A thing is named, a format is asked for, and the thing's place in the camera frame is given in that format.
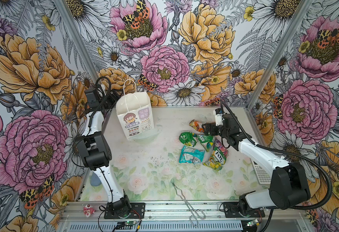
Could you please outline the teal snack packet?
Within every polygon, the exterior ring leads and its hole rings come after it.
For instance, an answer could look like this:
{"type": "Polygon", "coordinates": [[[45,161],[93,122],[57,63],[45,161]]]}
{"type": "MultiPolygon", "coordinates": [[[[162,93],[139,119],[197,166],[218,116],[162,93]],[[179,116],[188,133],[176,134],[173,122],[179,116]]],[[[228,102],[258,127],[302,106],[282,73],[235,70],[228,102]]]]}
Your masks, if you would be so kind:
{"type": "Polygon", "coordinates": [[[199,164],[203,162],[205,150],[184,146],[180,153],[179,163],[199,164]]]}

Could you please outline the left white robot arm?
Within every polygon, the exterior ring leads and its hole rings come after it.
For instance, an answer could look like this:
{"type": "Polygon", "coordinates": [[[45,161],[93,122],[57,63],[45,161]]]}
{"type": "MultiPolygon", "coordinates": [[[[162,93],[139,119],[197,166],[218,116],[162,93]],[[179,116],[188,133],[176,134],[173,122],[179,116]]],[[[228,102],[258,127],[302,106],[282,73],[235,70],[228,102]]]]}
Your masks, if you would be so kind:
{"type": "Polygon", "coordinates": [[[125,211],[130,212],[132,206],[128,196],[111,170],[112,153],[102,132],[104,111],[109,111],[115,106],[119,95],[114,90],[100,94],[97,88],[88,89],[85,94],[89,106],[86,114],[87,126],[81,136],[76,138],[80,159],[84,167],[95,173],[107,192],[107,209],[116,215],[125,211]]]}

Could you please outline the white printed paper bag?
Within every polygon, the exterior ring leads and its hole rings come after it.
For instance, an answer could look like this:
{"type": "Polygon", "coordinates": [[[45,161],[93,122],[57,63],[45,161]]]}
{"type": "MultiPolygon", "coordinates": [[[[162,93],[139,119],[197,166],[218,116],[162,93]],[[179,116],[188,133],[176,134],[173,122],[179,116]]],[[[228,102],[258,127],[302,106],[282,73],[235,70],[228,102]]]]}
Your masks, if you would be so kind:
{"type": "Polygon", "coordinates": [[[135,81],[124,82],[123,96],[116,104],[116,114],[126,139],[133,138],[155,128],[151,99],[147,92],[138,92],[135,81]],[[134,84],[134,92],[126,92],[126,84],[134,84]]]}

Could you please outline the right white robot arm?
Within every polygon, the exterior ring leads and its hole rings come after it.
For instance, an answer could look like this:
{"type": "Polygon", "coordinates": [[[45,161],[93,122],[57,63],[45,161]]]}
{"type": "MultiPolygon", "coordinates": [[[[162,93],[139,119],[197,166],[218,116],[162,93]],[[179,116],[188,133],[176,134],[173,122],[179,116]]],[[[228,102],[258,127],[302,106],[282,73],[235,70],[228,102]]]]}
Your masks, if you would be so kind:
{"type": "Polygon", "coordinates": [[[241,214],[263,207],[292,208],[310,198],[304,167],[289,163],[255,142],[241,127],[233,114],[216,115],[215,123],[205,123],[206,135],[220,136],[240,153],[248,156],[270,176],[268,189],[240,196],[238,208],[241,214]]]}

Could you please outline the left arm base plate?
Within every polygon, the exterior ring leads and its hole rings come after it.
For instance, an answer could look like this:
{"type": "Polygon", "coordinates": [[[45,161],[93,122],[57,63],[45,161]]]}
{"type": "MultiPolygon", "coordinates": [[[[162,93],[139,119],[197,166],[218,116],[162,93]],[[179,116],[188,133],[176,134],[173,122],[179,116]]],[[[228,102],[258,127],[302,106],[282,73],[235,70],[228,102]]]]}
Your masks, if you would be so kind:
{"type": "Polygon", "coordinates": [[[145,215],[145,203],[109,203],[104,212],[104,219],[143,219],[145,215]]]}

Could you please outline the yellow green snack bag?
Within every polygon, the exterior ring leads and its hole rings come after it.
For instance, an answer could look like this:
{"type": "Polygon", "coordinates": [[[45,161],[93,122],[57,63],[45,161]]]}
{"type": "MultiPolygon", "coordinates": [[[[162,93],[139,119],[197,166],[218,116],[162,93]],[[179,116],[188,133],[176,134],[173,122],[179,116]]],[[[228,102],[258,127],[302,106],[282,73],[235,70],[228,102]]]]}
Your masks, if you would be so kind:
{"type": "Polygon", "coordinates": [[[224,147],[222,142],[216,139],[213,144],[212,154],[209,159],[203,163],[203,165],[210,167],[215,171],[219,171],[225,165],[227,157],[227,148],[224,147]]]}

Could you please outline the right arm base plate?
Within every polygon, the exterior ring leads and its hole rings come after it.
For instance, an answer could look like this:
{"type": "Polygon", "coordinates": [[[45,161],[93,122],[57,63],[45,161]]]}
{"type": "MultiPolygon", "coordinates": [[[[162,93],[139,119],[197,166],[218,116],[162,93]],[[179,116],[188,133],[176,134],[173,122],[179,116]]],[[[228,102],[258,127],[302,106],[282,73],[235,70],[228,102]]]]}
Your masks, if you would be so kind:
{"type": "Polygon", "coordinates": [[[223,202],[219,210],[224,213],[226,218],[264,218],[263,208],[250,208],[247,205],[238,202],[223,202]]]}

